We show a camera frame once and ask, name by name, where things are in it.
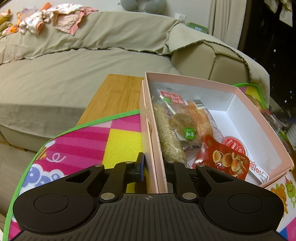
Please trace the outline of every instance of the sofa cushion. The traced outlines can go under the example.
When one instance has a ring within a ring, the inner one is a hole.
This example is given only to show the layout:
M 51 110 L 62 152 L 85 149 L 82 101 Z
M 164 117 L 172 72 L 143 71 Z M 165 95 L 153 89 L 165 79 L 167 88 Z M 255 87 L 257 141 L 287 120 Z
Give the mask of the sofa cushion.
M 180 74 L 167 57 L 120 48 L 70 50 L 1 65 L 0 125 L 53 138 L 76 126 L 108 74 L 144 77 L 146 71 Z
M 249 71 L 243 60 L 215 43 L 201 42 L 179 49 L 174 52 L 172 63 L 185 76 L 229 85 L 249 81 Z

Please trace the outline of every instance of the green mat border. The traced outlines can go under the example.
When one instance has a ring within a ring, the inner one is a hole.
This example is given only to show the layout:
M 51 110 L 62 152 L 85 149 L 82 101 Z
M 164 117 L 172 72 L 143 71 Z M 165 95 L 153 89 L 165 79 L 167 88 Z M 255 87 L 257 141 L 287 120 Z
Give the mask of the green mat border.
M 132 111 L 120 113 L 120 114 L 117 114 L 117 115 L 112 115 L 112 116 L 109 116 L 109 117 L 105 117 L 105 118 L 102 118 L 102 119 L 94 120 L 94 121 L 91 121 L 91 122 L 88 122 L 88 123 L 85 123 L 85 124 L 82 124 L 82 125 L 73 127 L 72 129 L 67 130 L 67 131 L 63 132 L 62 134 L 60 134 L 60 135 L 58 135 L 58 136 L 50 139 L 48 142 L 52 141 L 53 139 L 55 139 L 57 137 L 60 137 L 60 136 L 65 135 L 65 134 L 67 134 L 69 132 L 72 132 L 72 131 L 79 130 L 79 129 L 84 128 L 84 127 L 88 127 L 88 126 L 100 124 L 100 123 L 103 123 L 103 122 L 106 122 L 106 121 L 112 121 L 112 120 L 119 119 L 119 118 L 122 118 L 122 117 L 128 117 L 128 116 L 131 116 L 131 115 L 136 115 L 136 114 L 139 114 L 139 113 L 140 113 L 140 110 L 132 110 Z M 8 234 L 9 234 L 10 223 L 11 223 L 11 218 L 12 218 L 12 207 L 13 207 L 13 204 L 14 204 L 15 200 L 17 199 L 18 194 L 20 193 L 20 190 L 22 188 L 22 184 L 23 184 L 23 182 L 25 180 L 25 177 L 26 177 L 27 173 L 30 170 L 31 165 L 35 161 L 36 157 L 38 156 L 38 154 L 42 150 L 42 148 L 36 153 L 36 155 L 34 156 L 34 158 L 32 159 L 32 161 L 30 162 L 30 164 L 26 168 L 24 174 L 22 175 L 22 177 L 21 177 L 21 179 L 20 179 L 20 181 L 19 181 L 19 183 L 18 183 L 18 185 L 17 185 L 17 187 L 15 189 L 15 192 L 14 192 L 14 194 L 12 196 L 12 199 L 11 199 L 11 202 L 10 202 L 10 205 L 9 205 L 9 208 L 8 208 L 8 212 L 7 212 L 7 215 L 6 215 L 2 241 L 8 241 Z
M 266 103 L 265 103 L 265 101 L 264 101 L 264 99 L 263 99 L 263 96 L 262 96 L 262 94 L 261 94 L 260 88 L 259 88 L 259 86 L 258 86 L 257 84 L 255 84 L 255 83 L 240 83 L 240 84 L 235 84 L 235 85 L 233 85 L 233 86 L 235 86 L 235 87 L 237 87 L 237 88 L 248 87 L 248 86 L 253 86 L 253 87 L 255 87 L 256 90 L 257 90 L 257 93 L 258 93 L 258 95 L 259 95 L 259 97 L 260 97 L 260 99 L 261 99 L 261 103 L 264 104 L 263 108 L 264 108 L 264 109 L 268 109 L 268 108 L 267 108 L 267 105 L 266 105 Z

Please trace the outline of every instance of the sofa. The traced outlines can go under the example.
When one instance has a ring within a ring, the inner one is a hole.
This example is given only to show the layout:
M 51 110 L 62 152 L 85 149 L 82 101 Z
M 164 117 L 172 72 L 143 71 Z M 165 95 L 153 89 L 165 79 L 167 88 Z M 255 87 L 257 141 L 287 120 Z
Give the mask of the sofa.
M 254 82 L 269 101 L 268 73 L 213 36 L 166 16 L 94 12 L 74 36 L 46 24 L 0 40 L 0 140 L 37 152 L 76 126 L 108 74 L 145 72 Z

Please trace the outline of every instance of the sofa armrest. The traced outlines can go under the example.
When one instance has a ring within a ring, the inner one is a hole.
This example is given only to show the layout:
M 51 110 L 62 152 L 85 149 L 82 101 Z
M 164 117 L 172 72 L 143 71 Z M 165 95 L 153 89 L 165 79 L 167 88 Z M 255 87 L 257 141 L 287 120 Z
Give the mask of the sofa armrest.
M 181 75 L 213 80 L 229 85 L 249 81 L 244 61 L 228 48 L 201 42 L 176 50 L 172 64 Z

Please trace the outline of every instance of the cartoon frog print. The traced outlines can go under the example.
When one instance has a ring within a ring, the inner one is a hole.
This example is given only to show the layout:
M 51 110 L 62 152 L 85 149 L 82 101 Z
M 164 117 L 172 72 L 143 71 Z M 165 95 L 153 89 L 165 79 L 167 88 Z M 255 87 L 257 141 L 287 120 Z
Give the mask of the cartoon frog print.
M 287 178 L 286 178 L 286 189 L 287 189 L 287 195 L 291 199 L 291 203 L 293 203 L 293 208 L 294 208 L 296 204 L 296 189 L 292 180 L 289 181 Z
M 280 199 L 281 201 L 283 202 L 284 204 L 284 214 L 283 214 L 283 217 L 286 214 L 288 214 L 288 210 L 287 210 L 287 206 L 288 204 L 286 203 L 287 201 L 287 195 L 286 195 L 286 192 L 285 192 L 285 186 L 283 184 L 281 184 L 280 186 L 278 184 L 276 184 L 276 188 L 271 188 L 270 191 L 272 191 L 274 194 L 276 194 Z

